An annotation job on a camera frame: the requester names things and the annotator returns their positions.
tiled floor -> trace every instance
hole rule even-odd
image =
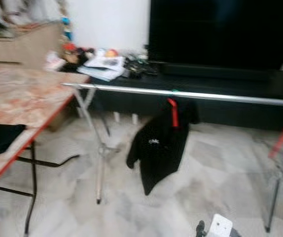
[[[106,159],[103,201],[96,205],[97,142],[80,119],[37,138],[38,159],[81,157],[60,168],[37,167],[38,197],[31,237],[194,237],[200,220],[208,227],[215,213],[232,220],[243,237],[265,237],[263,218],[272,188],[272,163],[266,158],[277,133],[199,124],[192,127],[179,171],[143,194],[139,169],[125,159],[140,129],[128,116],[108,122],[112,147]],[[0,186],[31,188],[30,166],[16,162]],[[0,237],[23,236],[30,198],[0,191]],[[283,237],[283,183],[270,237]]]

red table edge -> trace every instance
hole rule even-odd
[[[73,98],[73,94],[67,98],[67,100],[48,118],[43,126],[39,127],[39,130],[21,147],[21,149],[13,156],[12,159],[0,170],[0,176],[12,165],[13,162],[17,159],[19,154],[43,131],[45,127],[52,121],[52,119],[68,104]]]

hanging jacket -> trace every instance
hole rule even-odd
[[[177,102],[178,127],[173,127],[171,104],[163,112],[148,122],[135,136],[126,164],[134,168],[140,160],[141,179],[145,195],[168,175],[178,170],[189,123],[198,123],[196,104]]]

paper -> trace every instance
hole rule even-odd
[[[91,68],[107,68],[115,71],[121,71],[124,67],[124,57],[94,57],[91,60],[85,62],[84,66]]]
[[[94,57],[84,66],[79,67],[77,71],[94,78],[111,81],[124,73],[124,63],[124,57]]]
[[[98,78],[105,81],[111,81],[124,73],[124,68],[120,69],[119,71],[110,70],[110,69],[97,69],[97,68],[87,68],[81,66],[77,69],[78,72],[89,75],[94,78]]]

wooden cabinet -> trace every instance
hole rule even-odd
[[[0,63],[42,69],[50,50],[61,53],[59,23],[48,23],[15,38],[0,39]]]

